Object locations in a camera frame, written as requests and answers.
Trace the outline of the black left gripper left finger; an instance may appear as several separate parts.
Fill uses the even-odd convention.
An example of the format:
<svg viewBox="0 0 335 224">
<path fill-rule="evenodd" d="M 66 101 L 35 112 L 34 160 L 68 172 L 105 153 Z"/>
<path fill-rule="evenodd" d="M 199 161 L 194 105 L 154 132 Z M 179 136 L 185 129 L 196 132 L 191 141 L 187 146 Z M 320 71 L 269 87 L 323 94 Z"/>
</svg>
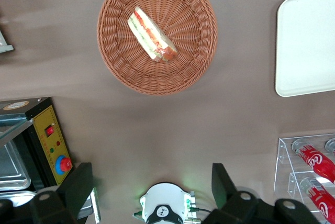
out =
<svg viewBox="0 0 335 224">
<path fill-rule="evenodd" d="M 85 223 L 79 212 L 93 189 L 91 163 L 81 163 L 55 190 L 40 191 L 30 202 L 33 223 Z"/>
</svg>

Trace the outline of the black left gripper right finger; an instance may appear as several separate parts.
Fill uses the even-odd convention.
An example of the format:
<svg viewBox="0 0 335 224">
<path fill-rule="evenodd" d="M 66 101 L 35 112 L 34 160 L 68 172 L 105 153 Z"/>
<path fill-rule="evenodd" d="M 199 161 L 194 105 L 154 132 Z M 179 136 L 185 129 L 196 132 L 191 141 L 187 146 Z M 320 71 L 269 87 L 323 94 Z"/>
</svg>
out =
<svg viewBox="0 0 335 224">
<path fill-rule="evenodd" d="M 204 223 L 262 223 L 257 217 L 258 199 L 251 192 L 237 190 L 223 164 L 212 165 L 211 189 L 216 209 Z"/>
</svg>

